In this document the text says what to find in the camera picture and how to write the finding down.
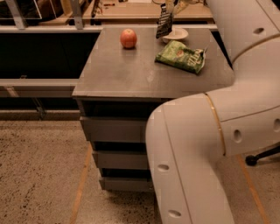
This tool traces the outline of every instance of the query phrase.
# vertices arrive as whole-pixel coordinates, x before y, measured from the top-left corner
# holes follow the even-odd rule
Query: snack bag
[[[157,54],[155,61],[198,74],[205,64],[205,56],[205,50],[192,50],[183,43],[172,40]]]

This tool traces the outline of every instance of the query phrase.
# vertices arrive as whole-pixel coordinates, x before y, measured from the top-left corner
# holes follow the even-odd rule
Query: red apple
[[[137,43],[137,34],[132,29],[125,29],[121,33],[120,40],[124,48],[132,48]]]

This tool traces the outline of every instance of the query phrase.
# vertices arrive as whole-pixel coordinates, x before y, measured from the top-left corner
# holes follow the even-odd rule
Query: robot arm
[[[150,116],[147,154],[164,224],[235,223],[215,163],[280,141],[280,20],[272,1],[259,2],[207,1],[234,85],[169,101]]]

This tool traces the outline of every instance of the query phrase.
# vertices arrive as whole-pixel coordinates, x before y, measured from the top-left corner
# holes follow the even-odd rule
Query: plate
[[[172,39],[184,40],[187,38],[188,35],[189,33],[183,28],[173,28],[171,33],[163,37],[163,41],[167,44]]]

